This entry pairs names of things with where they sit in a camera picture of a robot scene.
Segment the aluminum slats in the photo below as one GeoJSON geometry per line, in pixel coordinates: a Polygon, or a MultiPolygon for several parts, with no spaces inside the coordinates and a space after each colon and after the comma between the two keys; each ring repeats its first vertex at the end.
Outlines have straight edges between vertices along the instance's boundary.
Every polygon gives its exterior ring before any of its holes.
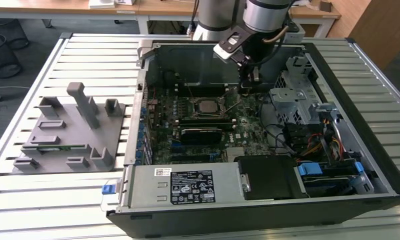
{"type": "MultiPolygon", "coordinates": [[[[107,98],[117,98],[127,105],[121,133],[122,141],[118,148],[119,153],[125,154],[127,147],[125,140],[130,134],[133,94],[138,77],[138,70],[131,66],[138,60],[135,45],[142,38],[146,36],[75,34],[66,49],[62,50],[57,64],[54,64],[55,68],[50,70],[47,78],[41,83],[30,108],[23,114],[23,121],[16,127],[0,156],[0,240],[131,239],[109,221],[101,207],[102,186],[123,175],[123,155],[117,158],[113,172],[15,175],[12,169],[14,158],[20,154],[20,144],[27,141],[31,129],[38,122],[37,118],[41,116],[41,111],[34,106],[39,104],[41,96],[53,96],[55,93],[61,95],[59,100],[63,103],[75,103],[65,91],[70,82],[85,83],[86,91],[95,95],[97,103],[105,103],[107,98]],[[103,67],[105,69],[91,70],[93,66],[99,66],[98,63],[105,63],[103,66],[109,67],[117,64],[115,66],[121,66],[121,68],[103,67]]],[[[162,39],[185,38],[166,36],[162,39]]],[[[387,91],[386,82],[365,67],[365,61],[345,39],[307,39],[309,41],[318,45],[341,83],[400,169],[400,103],[398,96],[387,91]]],[[[117,204],[117,198],[111,197],[105,201],[107,202],[106,209],[117,204]]],[[[303,240],[400,239],[400,206],[369,212],[338,225],[219,233],[189,236],[183,239],[265,240],[275,238],[303,240]]]]}

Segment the black wire basket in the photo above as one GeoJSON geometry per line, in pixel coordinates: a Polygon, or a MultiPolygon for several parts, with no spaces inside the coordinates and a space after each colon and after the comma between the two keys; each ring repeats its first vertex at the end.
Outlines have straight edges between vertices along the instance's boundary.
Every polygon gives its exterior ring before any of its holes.
{"type": "Polygon", "coordinates": [[[0,18],[0,35],[6,36],[7,44],[14,50],[30,45],[23,26],[18,19],[0,18]]]}
{"type": "Polygon", "coordinates": [[[0,79],[14,77],[22,70],[23,66],[7,44],[7,37],[0,35],[0,79]]]}

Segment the floor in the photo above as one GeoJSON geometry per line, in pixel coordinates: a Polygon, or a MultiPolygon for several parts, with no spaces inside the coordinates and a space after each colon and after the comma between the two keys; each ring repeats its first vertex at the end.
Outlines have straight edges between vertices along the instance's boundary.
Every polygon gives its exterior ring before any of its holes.
{"type": "MultiPolygon", "coordinates": [[[[63,32],[99,34],[139,34],[137,21],[122,21],[115,24],[109,20],[54,20],[54,28],[46,28],[39,19],[22,19],[31,45],[15,53],[23,64],[24,71],[16,77],[0,79],[0,86],[30,87],[38,77],[45,62],[63,32]]],[[[400,90],[400,53],[385,70],[385,74],[400,90]]],[[[2,88],[0,102],[0,138],[19,109],[27,90],[23,88],[2,88]]]]}
{"type": "MultiPolygon", "coordinates": [[[[0,79],[0,87],[30,87],[32,85],[63,32],[90,34],[141,33],[137,21],[121,22],[122,24],[115,24],[113,20],[55,19],[53,21],[54,28],[46,28],[41,19],[20,19],[22,26],[31,41],[31,44],[26,49],[15,51],[24,70],[16,77],[0,79]]],[[[14,114],[20,107],[27,92],[28,90],[23,88],[0,89],[0,138],[12,120],[14,114]]]]}

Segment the power supply label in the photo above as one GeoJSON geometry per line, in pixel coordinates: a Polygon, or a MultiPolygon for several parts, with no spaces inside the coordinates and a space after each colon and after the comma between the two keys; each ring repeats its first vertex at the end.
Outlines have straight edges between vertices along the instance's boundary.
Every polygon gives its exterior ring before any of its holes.
{"type": "Polygon", "coordinates": [[[171,172],[171,203],[215,203],[213,170],[171,172]]]}

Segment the blue plastic clip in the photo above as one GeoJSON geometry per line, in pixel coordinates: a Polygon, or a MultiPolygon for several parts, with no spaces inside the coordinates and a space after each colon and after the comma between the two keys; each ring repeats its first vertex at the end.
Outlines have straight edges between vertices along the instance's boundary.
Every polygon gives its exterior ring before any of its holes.
{"type": "Polygon", "coordinates": [[[303,163],[298,167],[298,170],[299,170],[299,174],[302,176],[305,176],[305,175],[322,175],[323,174],[321,165],[317,162],[303,163]]]}
{"type": "Polygon", "coordinates": [[[355,168],[358,169],[359,173],[362,173],[366,170],[363,165],[362,165],[362,162],[357,161],[354,163],[354,165],[355,165],[355,168]]]}
{"type": "Polygon", "coordinates": [[[117,194],[117,184],[109,184],[102,186],[102,194],[103,195],[117,194]]]}

